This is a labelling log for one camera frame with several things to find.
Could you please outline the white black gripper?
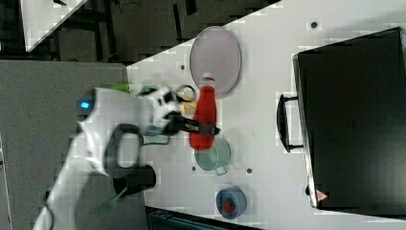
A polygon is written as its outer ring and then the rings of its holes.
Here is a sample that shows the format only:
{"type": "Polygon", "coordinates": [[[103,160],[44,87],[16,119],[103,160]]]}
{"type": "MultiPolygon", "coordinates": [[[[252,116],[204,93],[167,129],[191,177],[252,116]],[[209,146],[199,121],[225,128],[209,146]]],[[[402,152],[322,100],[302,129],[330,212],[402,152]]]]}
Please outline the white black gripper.
{"type": "MultiPolygon", "coordinates": [[[[180,105],[175,92],[168,86],[155,89],[149,94],[153,106],[152,122],[149,133],[152,136],[173,136],[180,131],[177,124],[181,116],[180,105]]],[[[196,120],[184,118],[181,129],[189,133],[216,136],[220,129],[215,125],[199,123],[196,120]]]]}

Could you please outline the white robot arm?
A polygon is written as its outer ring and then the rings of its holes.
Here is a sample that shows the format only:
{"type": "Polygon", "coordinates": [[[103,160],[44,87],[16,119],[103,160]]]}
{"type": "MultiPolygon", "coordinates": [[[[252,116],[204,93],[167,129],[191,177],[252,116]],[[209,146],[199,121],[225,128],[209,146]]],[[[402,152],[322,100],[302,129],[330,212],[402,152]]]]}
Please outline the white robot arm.
{"type": "Polygon", "coordinates": [[[146,136],[219,133],[215,124],[183,116],[183,101],[168,86],[145,87],[137,94],[95,87],[83,95],[77,102],[78,134],[33,230],[76,230],[75,212],[89,175],[122,178],[132,173],[146,136]]]}

